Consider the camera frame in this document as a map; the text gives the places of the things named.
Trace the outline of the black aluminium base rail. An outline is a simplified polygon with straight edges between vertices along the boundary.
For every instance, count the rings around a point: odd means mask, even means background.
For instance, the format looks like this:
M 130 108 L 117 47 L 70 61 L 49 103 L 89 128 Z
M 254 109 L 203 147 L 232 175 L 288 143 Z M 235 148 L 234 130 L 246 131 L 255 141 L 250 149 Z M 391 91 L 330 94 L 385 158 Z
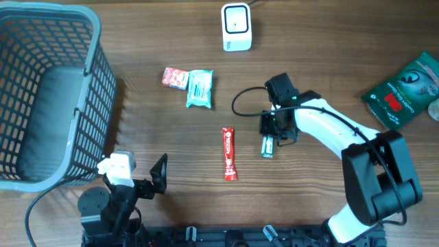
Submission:
M 320 225 L 264 228 L 130 227 L 119 239 L 114 235 L 82 236 L 83 246 L 341 246 Z

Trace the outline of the teal wet wipes pack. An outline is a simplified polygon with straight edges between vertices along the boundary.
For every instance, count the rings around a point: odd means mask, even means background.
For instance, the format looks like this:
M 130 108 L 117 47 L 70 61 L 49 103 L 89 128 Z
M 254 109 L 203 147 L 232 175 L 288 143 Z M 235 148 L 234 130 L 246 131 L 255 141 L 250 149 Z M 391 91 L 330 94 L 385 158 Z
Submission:
M 186 107 L 203 106 L 211 108 L 212 85 L 213 71 L 190 71 Z

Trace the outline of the white barcode scanner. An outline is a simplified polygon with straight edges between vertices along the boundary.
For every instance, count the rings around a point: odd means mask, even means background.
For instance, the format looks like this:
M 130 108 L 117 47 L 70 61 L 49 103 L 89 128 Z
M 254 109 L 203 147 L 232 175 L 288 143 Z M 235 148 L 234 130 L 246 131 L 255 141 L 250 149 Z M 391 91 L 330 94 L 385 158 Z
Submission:
M 221 18 L 223 50 L 249 50 L 252 47 L 250 6 L 247 3 L 227 3 L 221 9 Z

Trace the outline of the green glove package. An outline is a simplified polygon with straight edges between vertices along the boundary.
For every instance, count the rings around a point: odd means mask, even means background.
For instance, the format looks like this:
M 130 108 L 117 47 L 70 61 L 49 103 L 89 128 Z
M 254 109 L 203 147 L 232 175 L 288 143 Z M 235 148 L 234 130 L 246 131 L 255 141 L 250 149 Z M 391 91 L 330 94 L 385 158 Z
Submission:
M 361 96 L 379 121 L 399 130 L 438 99 L 438 61 L 424 51 L 399 73 Z

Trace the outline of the green white gum pack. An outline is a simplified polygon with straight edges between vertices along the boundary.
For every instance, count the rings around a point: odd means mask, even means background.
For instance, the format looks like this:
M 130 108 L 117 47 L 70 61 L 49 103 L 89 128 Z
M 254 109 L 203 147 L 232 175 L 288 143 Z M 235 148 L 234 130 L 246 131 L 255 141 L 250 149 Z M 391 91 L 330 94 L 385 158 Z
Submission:
M 270 136 L 263 137 L 263 143 L 261 146 L 261 156 L 263 158 L 272 158 L 274 153 L 274 139 Z

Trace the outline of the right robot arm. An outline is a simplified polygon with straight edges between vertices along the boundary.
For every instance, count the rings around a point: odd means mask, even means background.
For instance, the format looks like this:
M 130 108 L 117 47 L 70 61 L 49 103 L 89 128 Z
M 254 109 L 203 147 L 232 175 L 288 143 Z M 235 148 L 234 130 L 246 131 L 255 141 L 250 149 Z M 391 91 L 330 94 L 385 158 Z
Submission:
M 319 140 L 342 162 L 346 205 L 313 236 L 297 236 L 314 246 L 377 246 L 386 224 L 404 225 L 407 210 L 423 199 L 418 174 L 403 136 L 367 128 L 330 107 L 314 91 L 300 93 L 286 73 L 264 85 L 272 103 L 261 113 L 260 133 L 297 142 L 301 132 Z

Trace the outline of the green lidded small jar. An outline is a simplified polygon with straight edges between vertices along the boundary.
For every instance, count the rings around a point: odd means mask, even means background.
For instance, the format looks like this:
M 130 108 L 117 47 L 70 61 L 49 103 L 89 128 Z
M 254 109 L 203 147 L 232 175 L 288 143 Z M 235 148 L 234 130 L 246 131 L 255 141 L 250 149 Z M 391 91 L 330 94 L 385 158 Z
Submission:
M 427 108 L 429 116 L 435 121 L 439 121 L 439 99 L 435 99 Z

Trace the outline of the grey plastic mesh basket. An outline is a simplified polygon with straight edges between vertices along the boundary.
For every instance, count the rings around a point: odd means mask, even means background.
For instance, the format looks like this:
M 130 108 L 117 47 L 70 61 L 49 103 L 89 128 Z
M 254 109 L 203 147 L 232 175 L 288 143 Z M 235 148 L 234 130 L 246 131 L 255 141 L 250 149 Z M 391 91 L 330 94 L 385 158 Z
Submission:
M 82 5 L 1 3 L 1 188 L 93 179 L 115 102 L 102 25 Z

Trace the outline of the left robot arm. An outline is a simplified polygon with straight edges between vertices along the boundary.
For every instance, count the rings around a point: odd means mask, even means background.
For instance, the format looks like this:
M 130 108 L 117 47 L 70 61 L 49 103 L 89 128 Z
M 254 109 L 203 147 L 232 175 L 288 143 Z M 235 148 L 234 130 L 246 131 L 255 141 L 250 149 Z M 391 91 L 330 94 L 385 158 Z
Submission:
M 155 246 L 156 240 L 142 224 L 131 218 L 139 199 L 152 200 L 167 188 L 167 159 L 163 154 L 150 170 L 151 180 L 133 179 L 136 167 L 130 152 L 113 152 L 97 164 L 105 187 L 92 187 L 78 200 L 83 246 Z

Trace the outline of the orange candy pack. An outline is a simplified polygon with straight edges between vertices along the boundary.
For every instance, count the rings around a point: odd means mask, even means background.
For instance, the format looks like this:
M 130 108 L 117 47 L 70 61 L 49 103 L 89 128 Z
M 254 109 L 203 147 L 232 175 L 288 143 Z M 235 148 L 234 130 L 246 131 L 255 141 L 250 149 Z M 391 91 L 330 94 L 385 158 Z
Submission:
M 162 84 L 180 90 L 186 90 L 189 83 L 189 72 L 166 67 L 162 77 Z

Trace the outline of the red coffee stick sachet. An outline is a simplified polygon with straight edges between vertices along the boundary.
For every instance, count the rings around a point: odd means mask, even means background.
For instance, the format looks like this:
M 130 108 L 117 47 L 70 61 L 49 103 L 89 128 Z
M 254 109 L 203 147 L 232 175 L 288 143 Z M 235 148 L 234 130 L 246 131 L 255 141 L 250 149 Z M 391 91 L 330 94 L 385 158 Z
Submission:
M 237 179 L 237 170 L 235 166 L 235 146 L 234 146 L 234 128 L 222 128 L 222 138 L 224 144 L 224 179 L 232 181 Z

